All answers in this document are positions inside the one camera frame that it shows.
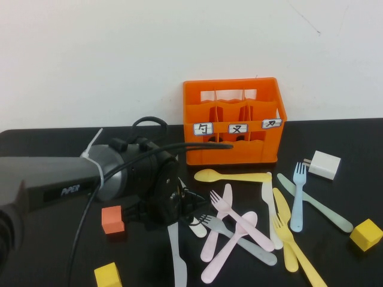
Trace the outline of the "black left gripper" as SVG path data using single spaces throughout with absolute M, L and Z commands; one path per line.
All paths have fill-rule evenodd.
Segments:
M 145 201 L 145 229 L 153 231 L 176 222 L 188 227 L 198 226 L 206 220 L 206 215 L 195 210 L 207 204 L 208 200 L 202 195 L 190 191 L 187 187 L 182 188 L 178 172 L 161 172 L 153 195 Z

